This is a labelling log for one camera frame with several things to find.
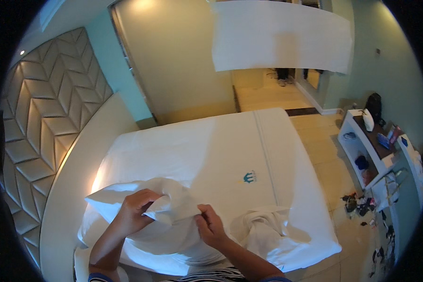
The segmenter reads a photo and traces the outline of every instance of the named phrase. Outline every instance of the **sleeve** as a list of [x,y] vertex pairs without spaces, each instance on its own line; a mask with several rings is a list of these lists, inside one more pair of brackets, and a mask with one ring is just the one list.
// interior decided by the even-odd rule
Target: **sleeve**
[[88,277],[88,282],[113,282],[108,276],[101,273],[91,273]]
[[260,280],[260,282],[291,282],[291,280],[282,276],[275,276]]

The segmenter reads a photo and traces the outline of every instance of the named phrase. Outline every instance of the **floor mat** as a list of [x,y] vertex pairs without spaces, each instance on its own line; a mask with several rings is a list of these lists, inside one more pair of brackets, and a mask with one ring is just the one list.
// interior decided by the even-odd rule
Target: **floor mat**
[[289,116],[303,116],[303,115],[316,115],[319,112],[315,108],[302,108],[285,110]]

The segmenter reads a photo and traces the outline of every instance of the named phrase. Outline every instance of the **white towel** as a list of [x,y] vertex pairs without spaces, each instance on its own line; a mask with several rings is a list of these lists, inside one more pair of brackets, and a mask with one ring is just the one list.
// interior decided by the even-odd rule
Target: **white towel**
[[289,235],[288,213],[288,208],[278,206],[251,209],[234,220],[231,234],[243,247],[282,268],[288,258],[308,245]]
[[163,196],[144,213],[155,221],[131,234],[127,241],[154,255],[181,254],[187,265],[206,265],[225,257],[206,245],[197,230],[194,215],[201,214],[189,190],[175,180],[153,178],[148,181],[113,184],[85,198],[109,223],[116,217],[125,196],[150,189]]

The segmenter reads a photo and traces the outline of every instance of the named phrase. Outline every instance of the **hand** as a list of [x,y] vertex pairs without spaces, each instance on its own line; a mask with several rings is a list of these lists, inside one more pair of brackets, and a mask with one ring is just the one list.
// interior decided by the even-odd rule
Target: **hand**
[[230,241],[224,232],[221,218],[210,205],[198,205],[197,208],[202,211],[202,215],[196,215],[194,219],[202,240],[210,247],[220,249],[223,244]]
[[161,195],[149,189],[125,197],[121,209],[112,222],[117,226],[119,234],[127,237],[152,223],[153,219],[142,214],[159,197]]

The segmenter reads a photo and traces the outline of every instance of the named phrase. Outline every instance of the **curved bed edge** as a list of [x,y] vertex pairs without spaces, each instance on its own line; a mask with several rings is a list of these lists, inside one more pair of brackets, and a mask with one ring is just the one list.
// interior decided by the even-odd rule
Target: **curved bed edge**
[[69,149],[47,198],[42,217],[39,257],[47,281],[74,281],[73,253],[97,170],[113,141],[138,130],[119,93],[97,110]]

